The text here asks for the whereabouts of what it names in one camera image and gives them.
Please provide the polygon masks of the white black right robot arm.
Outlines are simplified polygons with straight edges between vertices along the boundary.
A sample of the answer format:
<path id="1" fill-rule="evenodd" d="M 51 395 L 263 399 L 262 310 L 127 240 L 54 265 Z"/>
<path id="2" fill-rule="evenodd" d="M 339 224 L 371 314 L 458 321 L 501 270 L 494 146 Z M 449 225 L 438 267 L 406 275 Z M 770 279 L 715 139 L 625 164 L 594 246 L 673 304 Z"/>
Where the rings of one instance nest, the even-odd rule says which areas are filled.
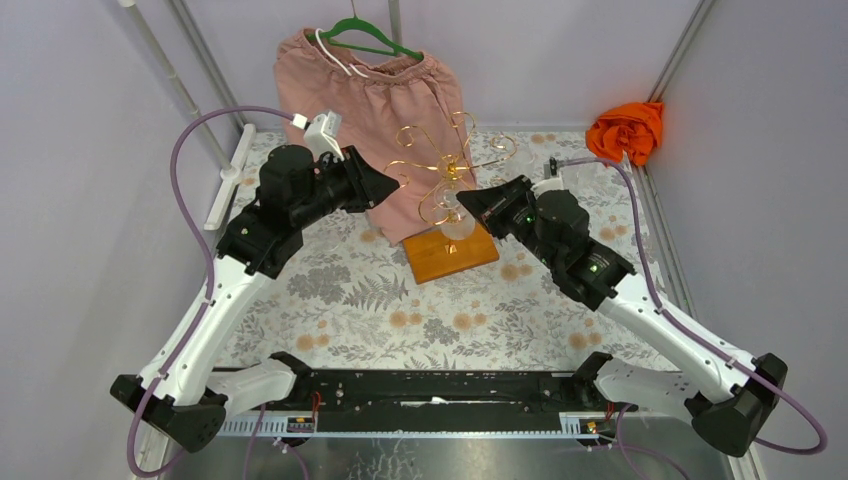
<path id="1" fill-rule="evenodd" d="M 575 402 L 597 412 L 630 403 L 689 424 L 707 444 L 743 456 L 778 402 L 788 368 L 709 333 L 676 306 L 655 303 L 648 280 L 593 239 L 590 215 L 567 190 L 537 194 L 519 176 L 501 186 L 461 191 L 457 201 L 492 236 L 518 240 L 571 300 L 624 326 L 677 367 L 663 372 L 593 354 L 578 369 Z"/>

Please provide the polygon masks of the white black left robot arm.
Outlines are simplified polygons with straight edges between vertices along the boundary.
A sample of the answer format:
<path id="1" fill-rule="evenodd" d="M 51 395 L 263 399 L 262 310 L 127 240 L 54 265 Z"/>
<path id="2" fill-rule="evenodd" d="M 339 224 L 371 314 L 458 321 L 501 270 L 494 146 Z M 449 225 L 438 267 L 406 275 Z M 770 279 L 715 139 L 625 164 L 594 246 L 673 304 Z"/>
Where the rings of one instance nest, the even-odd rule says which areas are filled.
<path id="1" fill-rule="evenodd" d="M 278 353 L 248 368 L 214 366 L 256 296 L 303 247 L 304 230 L 337 210 L 363 213 L 400 183 L 370 166 L 354 146 L 313 156 L 299 145 L 273 149 L 259 169 L 254 200 L 227 225 L 211 272 L 165 346 L 137 375 L 120 375 L 110 393 L 189 453 L 205 448 L 224 423 L 262 404 L 296 411 L 309 401 L 308 367 Z"/>

